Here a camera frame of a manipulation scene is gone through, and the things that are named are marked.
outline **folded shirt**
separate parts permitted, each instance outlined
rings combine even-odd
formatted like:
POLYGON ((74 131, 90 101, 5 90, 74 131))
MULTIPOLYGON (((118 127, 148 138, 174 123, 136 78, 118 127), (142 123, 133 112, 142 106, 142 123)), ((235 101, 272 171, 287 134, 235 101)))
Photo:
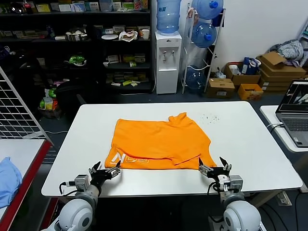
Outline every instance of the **folded shirt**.
POLYGON ((114 167, 121 160, 122 168, 198 169, 198 158, 215 167, 210 143, 186 113, 170 116, 168 122, 119 119, 105 167, 114 167))
POLYGON ((10 205, 22 183, 18 168, 9 157, 0 162, 0 208, 10 205))

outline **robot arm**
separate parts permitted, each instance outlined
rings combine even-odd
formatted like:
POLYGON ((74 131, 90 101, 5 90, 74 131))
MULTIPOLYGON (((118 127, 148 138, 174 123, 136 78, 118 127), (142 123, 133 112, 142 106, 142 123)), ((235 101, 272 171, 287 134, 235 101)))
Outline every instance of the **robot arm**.
MULTIPOLYGON (((220 201, 225 208, 222 221, 226 229, 223 230, 259 231, 261 215, 256 207, 245 201, 244 194, 241 192, 243 179, 238 175, 230 176, 232 165, 228 165, 227 161, 221 157, 220 160, 224 167, 210 168, 203 165, 199 159, 199 171, 215 180, 211 185, 219 193, 220 201)), ((212 217, 211 219, 214 222, 220 222, 212 217)))
POLYGON ((85 192, 77 192, 76 198, 63 207, 59 217, 42 231, 85 231, 90 227, 102 185, 120 173, 120 162, 111 169, 97 170, 99 165, 89 169, 92 180, 85 192))

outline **white table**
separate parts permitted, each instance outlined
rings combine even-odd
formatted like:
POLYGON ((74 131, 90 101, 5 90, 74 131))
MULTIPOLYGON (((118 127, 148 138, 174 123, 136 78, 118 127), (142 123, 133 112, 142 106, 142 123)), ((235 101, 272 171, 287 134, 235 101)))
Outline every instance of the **white table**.
MULTIPOLYGON (((278 124, 280 120, 276 116, 276 110, 278 105, 273 106, 261 106, 260 111, 263 116, 266 118, 269 124, 278 124)), ((277 127, 275 128, 274 132, 278 135, 278 137, 282 140, 285 147, 293 153, 300 153, 300 152, 308 152, 308 148, 298 148, 291 137, 289 136, 288 132, 285 128, 277 127)))
POLYGON ((47 153, 46 149, 49 149, 50 145, 45 143, 45 140, 0 140, 0 161, 9 156, 11 162, 19 169, 23 177, 23 183, 11 205, 0 208, 1 231, 9 229, 9 226, 13 221, 13 218, 36 173, 36 171, 32 170, 32 167, 33 169, 39 168, 47 153))
MULTIPOLYGON (((266 118, 269 124, 276 124, 280 122, 275 114, 277 108, 278 105, 260 107, 261 113, 266 118)), ((290 152, 293 152, 295 154, 298 153, 301 155, 301 158, 294 163, 294 168, 299 171, 300 169, 306 167, 308 165, 308 148, 297 147, 288 132, 285 130, 285 128, 275 128, 274 132, 278 135, 278 137, 284 143, 285 147, 290 152)))
MULTIPOLYGON (((104 163, 118 119, 167 121, 187 112, 211 139, 210 153, 232 164, 231 174, 244 179, 244 192, 295 189, 302 181, 289 160, 247 102, 86 104, 81 106, 42 188, 60 196, 59 184, 89 174, 104 163)), ((211 180, 196 170, 133 170, 103 185, 101 197, 205 194, 211 180)), ((73 188, 66 188, 68 193, 73 188)))

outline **blue cloth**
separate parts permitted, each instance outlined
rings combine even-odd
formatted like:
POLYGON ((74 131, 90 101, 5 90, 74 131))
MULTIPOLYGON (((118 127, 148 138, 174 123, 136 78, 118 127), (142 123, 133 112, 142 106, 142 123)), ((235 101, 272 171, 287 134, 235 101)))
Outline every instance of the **blue cloth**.
POLYGON ((10 158, 4 158, 0 163, 0 208, 10 205, 22 180, 20 171, 10 158))

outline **white water cooler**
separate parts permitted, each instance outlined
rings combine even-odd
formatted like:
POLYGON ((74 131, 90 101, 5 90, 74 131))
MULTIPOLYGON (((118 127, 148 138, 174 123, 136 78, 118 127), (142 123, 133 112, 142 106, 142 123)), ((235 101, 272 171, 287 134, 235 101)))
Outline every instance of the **white water cooler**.
POLYGON ((155 80, 157 94, 177 92, 182 37, 178 31, 162 35, 155 32, 155 80))

